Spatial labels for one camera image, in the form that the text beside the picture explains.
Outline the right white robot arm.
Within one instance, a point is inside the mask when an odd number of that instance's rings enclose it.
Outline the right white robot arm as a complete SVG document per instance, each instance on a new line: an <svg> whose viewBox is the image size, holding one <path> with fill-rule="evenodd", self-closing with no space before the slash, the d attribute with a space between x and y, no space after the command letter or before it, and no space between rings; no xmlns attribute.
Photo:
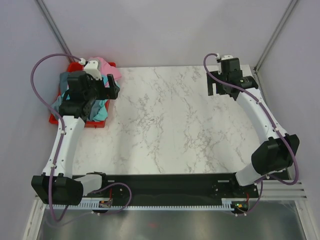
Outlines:
<svg viewBox="0 0 320 240"><path fill-rule="evenodd" d="M272 178L285 185L295 185L299 180L296 159L300 140L289 134L275 119L265 103L255 79L244 76L240 60L232 55L220 56L213 53L219 69L206 71L207 91L228 95L241 106L253 125L260 145L251 155L249 165L235 174L235 181L229 184L229 191L235 197L242 196L247 186Z"/></svg>

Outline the teal t shirt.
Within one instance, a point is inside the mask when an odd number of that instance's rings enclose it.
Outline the teal t shirt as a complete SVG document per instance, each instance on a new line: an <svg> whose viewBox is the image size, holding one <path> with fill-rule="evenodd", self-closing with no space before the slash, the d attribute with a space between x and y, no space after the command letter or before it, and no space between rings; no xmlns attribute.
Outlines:
<svg viewBox="0 0 320 240"><path fill-rule="evenodd" d="M62 104L63 96L59 95L54 103L51 104L51 107L58 112L59 106ZM92 105L91 112L87 118L87 121L90 122L101 122L107 119L108 111L105 104L108 103L108 100L96 100Z"/></svg>

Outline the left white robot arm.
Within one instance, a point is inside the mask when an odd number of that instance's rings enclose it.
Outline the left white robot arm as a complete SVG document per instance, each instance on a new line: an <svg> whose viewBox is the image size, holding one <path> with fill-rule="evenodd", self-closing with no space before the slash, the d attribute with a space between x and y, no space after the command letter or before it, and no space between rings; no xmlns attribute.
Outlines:
<svg viewBox="0 0 320 240"><path fill-rule="evenodd" d="M101 173L89 173L73 178L73 161L80 135L96 101L115 100L120 88L114 76L95 79L85 71L68 75L68 90L59 106L58 130L49 160L41 175L32 177L31 186L43 203L48 205L76 206L83 196L94 192L106 196L110 185Z"/></svg>

